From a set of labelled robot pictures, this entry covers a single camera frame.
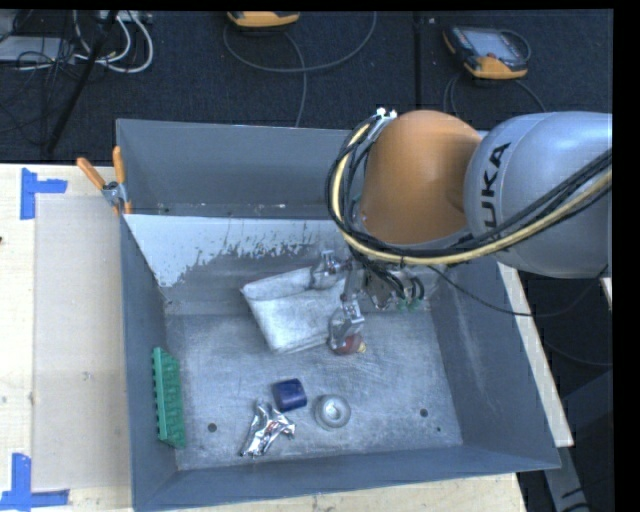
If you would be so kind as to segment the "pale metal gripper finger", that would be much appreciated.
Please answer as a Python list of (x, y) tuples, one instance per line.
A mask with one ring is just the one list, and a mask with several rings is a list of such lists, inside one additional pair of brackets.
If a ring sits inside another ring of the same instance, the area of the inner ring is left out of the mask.
[(347, 276), (352, 269), (350, 257), (339, 257), (333, 250), (324, 250), (310, 271), (311, 288), (329, 289)]
[(356, 299), (343, 302), (329, 320), (328, 345), (331, 350), (361, 350), (365, 318)]

